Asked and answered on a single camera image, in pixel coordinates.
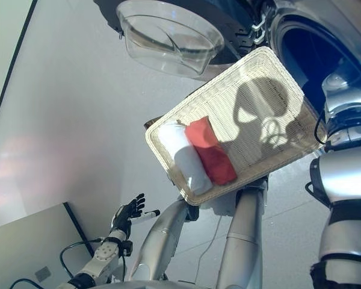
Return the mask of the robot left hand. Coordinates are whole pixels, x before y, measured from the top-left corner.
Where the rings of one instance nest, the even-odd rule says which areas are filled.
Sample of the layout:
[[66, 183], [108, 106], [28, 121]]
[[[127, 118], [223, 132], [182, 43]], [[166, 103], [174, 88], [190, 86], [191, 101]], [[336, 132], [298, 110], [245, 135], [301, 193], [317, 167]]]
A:
[[160, 210], [144, 212], [145, 195], [139, 194], [130, 203], [122, 205], [115, 213], [111, 221], [111, 232], [122, 231], [126, 235], [126, 240], [131, 235], [131, 226], [137, 223], [145, 222], [160, 215]]

